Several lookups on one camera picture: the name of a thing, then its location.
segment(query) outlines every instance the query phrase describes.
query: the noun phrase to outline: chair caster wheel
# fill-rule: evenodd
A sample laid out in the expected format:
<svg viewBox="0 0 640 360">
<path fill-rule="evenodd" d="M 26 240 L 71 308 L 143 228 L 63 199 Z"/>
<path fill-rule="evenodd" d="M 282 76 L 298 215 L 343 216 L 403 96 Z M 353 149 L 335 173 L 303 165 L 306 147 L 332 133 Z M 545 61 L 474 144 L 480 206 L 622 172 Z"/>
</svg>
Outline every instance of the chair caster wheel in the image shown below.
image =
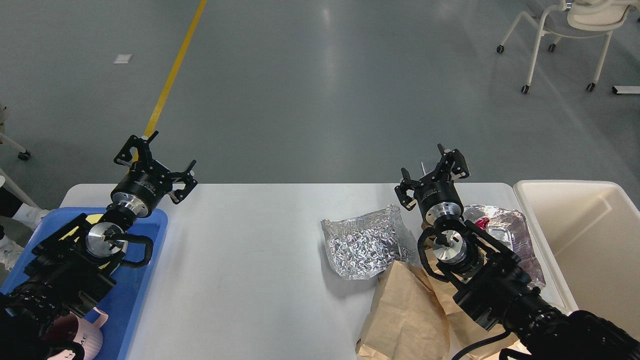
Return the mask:
<svg viewBox="0 0 640 360">
<path fill-rule="evenodd" d="M 18 159 L 22 161 L 27 161 L 30 157 L 31 157 L 31 153 L 28 150 L 18 153 Z"/>
</svg>

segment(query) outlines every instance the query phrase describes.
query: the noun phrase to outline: white plastic bin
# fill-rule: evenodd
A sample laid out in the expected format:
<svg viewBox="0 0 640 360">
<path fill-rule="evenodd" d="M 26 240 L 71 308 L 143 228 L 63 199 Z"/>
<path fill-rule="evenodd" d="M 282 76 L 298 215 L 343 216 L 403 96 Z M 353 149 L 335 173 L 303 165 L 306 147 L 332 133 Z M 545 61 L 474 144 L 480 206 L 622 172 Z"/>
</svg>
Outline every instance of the white plastic bin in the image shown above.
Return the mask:
<svg viewBox="0 0 640 360">
<path fill-rule="evenodd" d="M 640 338 L 640 211 L 625 191 L 605 181 L 564 180 L 520 181 L 515 191 L 580 309 Z"/>
</svg>

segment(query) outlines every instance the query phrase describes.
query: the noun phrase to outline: white table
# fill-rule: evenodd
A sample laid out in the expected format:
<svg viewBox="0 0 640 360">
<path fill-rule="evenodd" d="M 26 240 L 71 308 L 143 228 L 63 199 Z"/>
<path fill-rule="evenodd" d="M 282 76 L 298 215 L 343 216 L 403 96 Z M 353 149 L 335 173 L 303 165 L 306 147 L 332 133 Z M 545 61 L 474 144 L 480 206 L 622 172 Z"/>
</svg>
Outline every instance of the white table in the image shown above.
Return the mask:
<svg viewBox="0 0 640 360">
<path fill-rule="evenodd" d="M 199 184 L 169 226 L 129 359 L 356 359 L 376 281 L 346 281 L 326 259 L 320 220 L 397 204 L 396 184 Z M 102 207 L 114 184 L 74 186 L 61 207 Z M 500 183 L 459 183 L 464 204 L 520 209 Z M 420 234 L 418 209 L 403 211 Z M 546 242 L 535 245 L 536 253 Z M 543 297 L 564 305 L 541 258 Z"/>
</svg>

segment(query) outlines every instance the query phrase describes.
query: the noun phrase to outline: red object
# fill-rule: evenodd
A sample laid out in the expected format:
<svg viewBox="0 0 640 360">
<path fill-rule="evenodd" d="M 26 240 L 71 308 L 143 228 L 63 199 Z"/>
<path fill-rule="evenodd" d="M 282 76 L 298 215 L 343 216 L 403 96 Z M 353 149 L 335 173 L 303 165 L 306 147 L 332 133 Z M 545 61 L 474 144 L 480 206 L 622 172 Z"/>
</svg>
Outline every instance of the red object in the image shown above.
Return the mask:
<svg viewBox="0 0 640 360">
<path fill-rule="evenodd" d="M 476 221 L 476 226 L 478 226 L 482 230 L 486 230 L 486 225 L 489 224 L 489 218 L 484 217 L 478 221 Z"/>
</svg>

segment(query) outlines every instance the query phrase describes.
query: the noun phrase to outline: crumpled aluminum foil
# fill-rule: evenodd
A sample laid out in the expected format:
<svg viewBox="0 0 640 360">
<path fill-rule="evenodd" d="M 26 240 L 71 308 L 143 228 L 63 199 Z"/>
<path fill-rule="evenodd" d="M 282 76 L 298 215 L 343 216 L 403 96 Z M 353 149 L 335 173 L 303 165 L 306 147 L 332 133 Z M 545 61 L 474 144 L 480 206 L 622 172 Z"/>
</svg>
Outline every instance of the crumpled aluminum foil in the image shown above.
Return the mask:
<svg viewBox="0 0 640 360">
<path fill-rule="evenodd" d="M 419 263 L 416 239 L 396 205 L 342 221 L 324 219 L 321 225 L 329 264 L 343 279 L 370 279 L 394 260 Z"/>
<path fill-rule="evenodd" d="M 545 287 L 545 276 L 533 252 L 531 235 L 523 213 L 497 206 L 468 205 L 465 206 L 462 217 L 474 223 L 484 217 L 489 218 L 485 231 L 520 256 L 520 267 L 531 276 L 530 286 Z"/>
</svg>

